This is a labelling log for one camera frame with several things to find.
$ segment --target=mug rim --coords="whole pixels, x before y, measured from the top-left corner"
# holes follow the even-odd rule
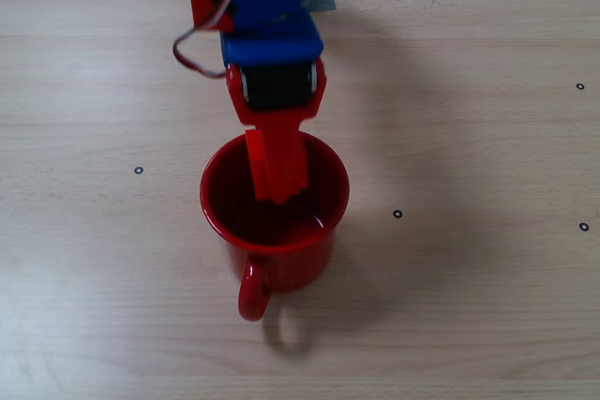
[[[213,209],[210,201],[208,199],[207,190],[203,189],[204,185],[208,183],[208,180],[213,175],[214,171],[217,169],[219,162],[228,154],[232,149],[236,148],[240,145],[240,141],[246,142],[246,135],[240,135],[237,138],[232,139],[223,145],[218,151],[213,155],[208,164],[206,165],[206,169],[202,174],[202,179],[200,181],[200,204],[202,206],[202,212],[206,217],[206,220],[213,228],[217,234],[227,241],[230,244],[233,244],[237,247],[240,247],[246,250],[249,253],[255,253],[260,255],[273,255],[273,254],[283,254],[289,253],[297,250],[302,250],[303,248],[307,248],[313,244],[316,244],[323,239],[327,235],[329,235],[339,224],[341,218],[344,216],[346,212],[346,208],[348,206],[348,200],[350,199],[350,180],[348,178],[348,172],[344,167],[341,159],[338,154],[327,145],[325,142],[321,141],[319,138],[312,136],[305,132],[300,132],[304,141],[308,141],[313,144],[316,148],[319,149],[319,152],[328,154],[328,159],[332,163],[332,167],[335,169],[335,172],[340,179],[341,183],[340,187],[340,202],[336,205],[336,209],[330,220],[325,223],[324,227],[320,229],[318,232],[313,235],[307,237],[306,239],[299,241],[297,243],[291,244],[280,244],[280,245],[263,245],[263,244],[255,244],[250,241],[246,241],[242,238],[235,236],[227,227],[225,227],[218,219],[215,214],[215,210]]]

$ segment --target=red mug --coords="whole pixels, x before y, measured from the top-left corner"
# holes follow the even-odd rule
[[[246,320],[263,317],[271,293],[300,289],[324,271],[348,205],[339,156],[314,136],[302,139],[308,189],[283,206],[255,200],[245,135],[225,144],[202,175],[202,210],[241,279],[238,307]]]

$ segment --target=wood grain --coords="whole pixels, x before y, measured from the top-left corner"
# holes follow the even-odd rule
[[[304,130],[351,202],[250,324],[198,203],[242,127],[171,56],[189,1],[0,0],[2,400],[600,397],[600,0],[337,5]]]

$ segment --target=mug handle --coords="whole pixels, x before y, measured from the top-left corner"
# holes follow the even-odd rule
[[[244,268],[242,286],[238,298],[240,316],[251,322],[263,318],[264,310],[271,296],[266,291],[266,271],[264,262],[248,257]]]

